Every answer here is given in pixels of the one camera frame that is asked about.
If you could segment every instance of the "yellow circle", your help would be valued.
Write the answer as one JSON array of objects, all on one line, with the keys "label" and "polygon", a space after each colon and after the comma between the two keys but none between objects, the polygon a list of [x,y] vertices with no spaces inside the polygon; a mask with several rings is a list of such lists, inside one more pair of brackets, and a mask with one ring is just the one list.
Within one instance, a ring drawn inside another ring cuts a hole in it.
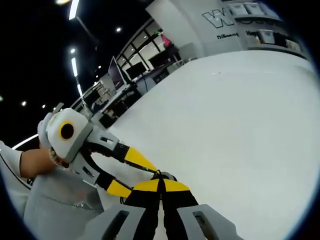
[{"label": "yellow circle", "polygon": [[61,123],[61,125],[60,125],[60,127],[59,127],[59,137],[63,140],[63,141],[68,141],[70,138],[64,138],[63,136],[62,136],[62,134],[61,134],[61,131],[62,131],[62,128],[65,126],[65,125],[67,125],[67,124],[70,124],[72,127],[73,127],[73,129],[75,128],[75,126],[74,126],[74,124],[72,123],[72,122],[70,122],[70,121],[64,121],[63,123]]}]

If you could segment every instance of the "sign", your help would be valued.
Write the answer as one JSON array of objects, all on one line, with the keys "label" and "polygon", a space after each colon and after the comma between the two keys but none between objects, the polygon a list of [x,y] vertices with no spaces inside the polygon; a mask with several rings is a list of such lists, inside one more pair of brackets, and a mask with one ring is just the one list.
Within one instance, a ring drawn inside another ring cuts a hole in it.
[{"label": "sign", "polygon": [[221,34],[216,36],[218,39],[225,39],[230,37],[239,37],[239,33],[232,33],[232,34]]},{"label": "sign", "polygon": [[211,12],[202,13],[202,16],[209,21],[216,29],[224,26],[233,26],[235,23],[226,16],[225,9],[214,9]]}]

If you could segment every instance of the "gray plastic part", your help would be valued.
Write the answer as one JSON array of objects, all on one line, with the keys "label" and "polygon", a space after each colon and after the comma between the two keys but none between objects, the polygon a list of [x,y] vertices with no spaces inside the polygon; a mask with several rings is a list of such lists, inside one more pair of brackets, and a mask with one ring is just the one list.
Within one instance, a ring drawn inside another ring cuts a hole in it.
[{"label": "gray plastic part", "polygon": [[163,171],[163,172],[161,172],[161,174],[162,174],[163,176],[168,177],[168,178],[169,178],[169,180],[175,181],[174,176],[173,176],[173,175],[171,175],[170,173],[168,173],[168,172],[166,172],[166,171]]},{"label": "gray plastic part", "polygon": [[94,126],[92,132],[86,139],[90,143],[99,144],[113,151],[119,143],[119,139],[109,131],[102,130],[98,126]]},{"label": "gray plastic part", "polygon": [[85,160],[85,158],[81,155],[81,153],[78,153],[74,159],[74,161],[72,161],[69,165],[69,167],[76,171],[78,174],[80,174],[81,178],[85,181],[87,181],[88,183],[90,183],[91,185],[95,185],[96,181],[100,175],[100,173],[96,170],[94,170]]},{"label": "gray plastic part", "polygon": [[201,217],[204,220],[211,235],[215,237],[214,239],[243,240],[237,235],[236,226],[207,204],[182,207],[177,211],[189,240],[206,240],[196,217]]},{"label": "gray plastic part", "polygon": [[116,240],[133,240],[144,212],[145,208],[141,207],[114,205],[88,222],[84,234],[78,240],[108,239],[106,232],[114,229],[115,221],[119,215],[125,215],[126,218],[116,234]]},{"label": "gray plastic part", "polygon": [[55,115],[57,112],[59,112],[60,109],[62,109],[63,106],[64,106],[64,103],[63,102],[59,102],[59,104],[53,110],[52,115]]}]

